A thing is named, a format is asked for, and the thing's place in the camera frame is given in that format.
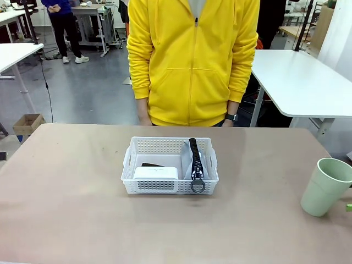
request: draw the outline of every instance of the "person in blue shirt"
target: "person in blue shirt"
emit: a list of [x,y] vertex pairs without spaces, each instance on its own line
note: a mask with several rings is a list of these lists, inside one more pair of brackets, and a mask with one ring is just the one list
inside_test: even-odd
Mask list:
[[83,56],[79,49],[76,21],[69,0],[41,0],[41,2],[48,9],[49,18],[54,28],[56,44],[62,55],[63,63],[70,62],[67,56],[64,31],[70,38],[71,48],[76,56],[75,63],[88,62],[89,58]]

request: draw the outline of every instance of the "yellow jacket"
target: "yellow jacket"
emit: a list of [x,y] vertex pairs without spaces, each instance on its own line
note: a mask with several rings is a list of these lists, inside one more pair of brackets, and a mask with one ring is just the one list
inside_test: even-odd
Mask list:
[[240,102],[257,41],[259,0],[130,0],[127,49],[136,99],[156,125],[209,127]]

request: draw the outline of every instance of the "shoe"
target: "shoe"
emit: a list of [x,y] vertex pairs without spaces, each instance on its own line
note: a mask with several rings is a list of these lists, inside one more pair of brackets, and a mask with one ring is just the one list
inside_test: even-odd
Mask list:
[[81,55],[80,58],[76,57],[76,60],[75,60],[75,63],[83,63],[83,62],[88,62],[89,61],[89,58],[88,57],[85,57],[83,55]]
[[63,62],[63,63],[69,63],[69,62],[70,62],[70,59],[69,59],[68,57],[63,56],[63,57],[62,57],[62,62]]

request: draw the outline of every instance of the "light green plastic cup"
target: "light green plastic cup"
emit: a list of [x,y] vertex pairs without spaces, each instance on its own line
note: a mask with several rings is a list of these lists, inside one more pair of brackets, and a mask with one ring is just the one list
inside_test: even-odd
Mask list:
[[323,216],[352,184],[352,167],[334,158],[322,158],[303,194],[301,206],[312,216]]

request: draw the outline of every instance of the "hoodie pocket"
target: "hoodie pocket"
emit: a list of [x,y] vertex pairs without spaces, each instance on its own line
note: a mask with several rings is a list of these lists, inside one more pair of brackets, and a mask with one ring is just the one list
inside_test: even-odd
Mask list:
[[214,70],[194,69],[191,91],[191,119],[217,118],[227,111],[230,90]]
[[167,69],[161,78],[151,78],[150,116],[178,125],[187,125],[190,69]]

